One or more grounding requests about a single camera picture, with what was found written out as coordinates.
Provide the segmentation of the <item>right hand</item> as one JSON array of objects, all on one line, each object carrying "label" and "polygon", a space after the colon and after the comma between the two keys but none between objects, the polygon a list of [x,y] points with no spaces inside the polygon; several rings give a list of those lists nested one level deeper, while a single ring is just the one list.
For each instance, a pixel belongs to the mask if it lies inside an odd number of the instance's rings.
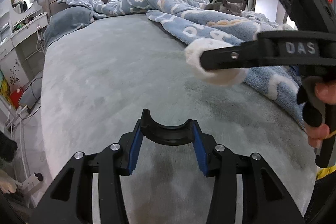
[{"label": "right hand", "polygon": [[305,122],[305,131],[309,145],[313,148],[320,148],[323,140],[327,139],[330,135],[330,128],[325,124],[325,105],[335,105],[335,81],[316,83],[314,92],[318,100],[323,103],[320,104],[322,122],[319,126],[311,126]]}]

